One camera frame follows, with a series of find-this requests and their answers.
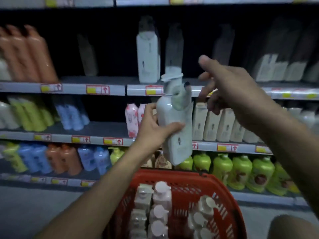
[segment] forearm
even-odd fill
[[[260,121],[256,134],[269,146],[319,216],[318,137],[285,110],[266,114]]]
[[[132,146],[90,191],[54,218],[35,238],[95,239],[101,235],[140,167],[140,156],[138,149]]]

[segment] person's right hand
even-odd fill
[[[218,115],[221,109],[233,109],[239,123],[248,130],[255,132],[259,121],[267,112],[278,112],[281,107],[276,104],[244,68],[223,66],[217,60],[202,55],[198,60],[204,73],[200,80],[210,80],[199,93],[199,98],[206,99],[215,91],[207,102],[208,110]]]

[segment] green bottle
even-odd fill
[[[265,190],[272,174],[274,173],[275,166],[270,161],[270,157],[263,159],[255,159],[253,161],[253,170],[250,173],[246,186],[252,191],[261,193]]]
[[[266,189],[273,194],[284,196],[288,192],[290,183],[292,183],[292,180],[289,174],[279,162],[275,162],[275,172],[269,180]]]
[[[196,154],[193,158],[193,170],[205,170],[208,173],[211,163],[211,158],[204,151],[202,151],[200,154]]]
[[[233,163],[228,157],[228,154],[218,154],[218,157],[214,159],[213,163],[213,175],[223,182],[224,185],[227,185],[227,178],[233,168]]]
[[[124,152],[118,147],[109,147],[109,149],[113,149],[113,152],[110,155],[110,159],[112,165],[114,165],[123,156]]]
[[[233,168],[227,179],[227,184],[236,190],[244,189],[252,168],[253,163],[247,155],[234,157]]]
[[[180,163],[179,165],[175,166],[175,169],[180,170],[192,170],[193,167],[193,158],[189,156],[184,162]]]

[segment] person's left hand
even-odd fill
[[[170,135],[185,127],[185,124],[181,122],[159,126],[156,123],[157,115],[153,115],[155,108],[156,103],[146,105],[141,125],[138,128],[138,135],[132,145],[141,152],[141,161],[153,154]]]

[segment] hand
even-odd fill
[[[153,154],[170,135],[185,127],[185,124],[181,122],[172,122],[164,127],[159,126],[157,115],[153,115],[155,108],[156,103],[146,105],[138,135],[132,145],[141,152],[141,161]]]
[[[205,70],[199,79],[210,80],[198,97],[206,99],[207,95],[217,88],[207,102],[208,110],[216,115],[224,108],[231,108],[239,123],[256,133],[260,125],[258,122],[269,112],[282,111],[244,68],[223,66],[205,55],[199,57],[198,62]]]

